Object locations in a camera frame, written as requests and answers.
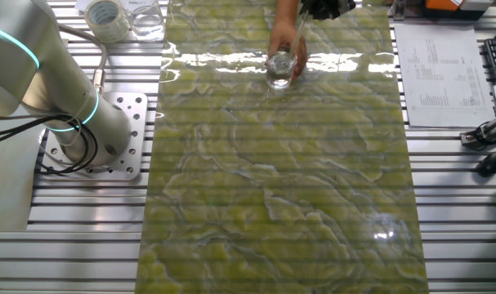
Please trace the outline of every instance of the human hand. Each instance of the human hand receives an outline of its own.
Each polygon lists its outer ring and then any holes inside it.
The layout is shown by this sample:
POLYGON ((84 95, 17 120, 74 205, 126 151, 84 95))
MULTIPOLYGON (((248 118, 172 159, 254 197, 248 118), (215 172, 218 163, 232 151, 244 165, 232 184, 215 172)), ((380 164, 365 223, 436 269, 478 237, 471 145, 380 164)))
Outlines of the human hand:
MULTIPOLYGON (((271 32, 270 50, 268 51, 268 56, 271 56, 277 52, 280 45, 292 46, 296 36, 297 28, 295 28, 295 24, 284 21, 276 22, 273 27, 273 32, 271 32)), ((297 57, 297 64, 293 69, 293 81, 302 73, 302 70, 306 66, 307 62, 306 40, 303 36, 301 36, 298 41, 297 48, 295 49, 295 56, 297 57)))

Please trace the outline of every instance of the marble slab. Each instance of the marble slab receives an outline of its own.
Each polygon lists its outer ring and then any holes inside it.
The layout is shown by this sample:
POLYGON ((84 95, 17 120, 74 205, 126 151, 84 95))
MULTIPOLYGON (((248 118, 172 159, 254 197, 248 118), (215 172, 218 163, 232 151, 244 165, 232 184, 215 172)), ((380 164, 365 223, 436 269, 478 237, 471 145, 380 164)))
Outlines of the marble slab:
POLYGON ((136 293, 425 293, 387 9, 306 29, 287 91, 275 0, 167 15, 136 293))

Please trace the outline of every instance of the clear glass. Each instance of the clear glass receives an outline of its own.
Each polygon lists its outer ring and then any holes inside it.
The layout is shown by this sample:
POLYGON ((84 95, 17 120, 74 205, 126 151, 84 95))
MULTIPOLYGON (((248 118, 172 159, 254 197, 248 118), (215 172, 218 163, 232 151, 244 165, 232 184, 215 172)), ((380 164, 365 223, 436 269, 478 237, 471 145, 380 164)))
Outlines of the clear glass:
POLYGON ((169 5, 171 7, 181 7, 185 4, 186 0, 169 0, 169 5))
POLYGON ((162 41, 164 18, 157 0, 120 0, 137 40, 162 41))
POLYGON ((295 55, 291 59, 288 58, 289 49, 289 46, 282 45, 268 58, 266 78, 268 86, 273 90, 283 90, 291 84, 297 58, 295 55))

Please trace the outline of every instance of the paper sheet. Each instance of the paper sheet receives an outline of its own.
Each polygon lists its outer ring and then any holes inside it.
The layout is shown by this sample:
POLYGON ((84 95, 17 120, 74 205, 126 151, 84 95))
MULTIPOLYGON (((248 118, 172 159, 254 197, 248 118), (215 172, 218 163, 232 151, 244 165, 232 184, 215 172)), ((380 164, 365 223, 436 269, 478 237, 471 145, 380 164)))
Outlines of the paper sheet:
MULTIPOLYGON (((13 115, 28 115, 19 107, 13 115)), ((18 127, 31 119, 0 121, 0 131, 18 127)), ((34 186, 39 147, 37 126, 0 142, 0 231, 26 229, 34 186)))
POLYGON ((494 118, 472 27, 395 27, 409 123, 478 127, 494 118))
POLYGON ((90 3, 93 0, 77 0, 75 3, 75 9, 79 9, 80 11, 85 11, 87 6, 90 5, 90 3))

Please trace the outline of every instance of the metal mounting plate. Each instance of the metal mounting plate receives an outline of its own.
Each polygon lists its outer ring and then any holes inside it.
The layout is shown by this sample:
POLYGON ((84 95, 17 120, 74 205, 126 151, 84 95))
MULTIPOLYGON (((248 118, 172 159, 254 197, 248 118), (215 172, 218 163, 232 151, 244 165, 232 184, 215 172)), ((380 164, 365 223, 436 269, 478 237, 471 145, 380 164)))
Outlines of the metal mounting plate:
MULTIPOLYGON (((127 148, 112 163, 102 167, 89 167, 67 176, 45 176, 48 180, 56 181, 122 181, 133 180, 141 172, 141 157, 144 144, 145 122, 148 111, 148 97, 143 93, 110 92, 104 94, 105 99, 112 105, 117 105, 130 119, 132 134, 127 148)), ((72 163, 60 149, 59 142, 50 132, 46 143, 46 151, 64 163, 72 163)), ((62 165, 44 155, 42 164, 63 170, 62 165)))

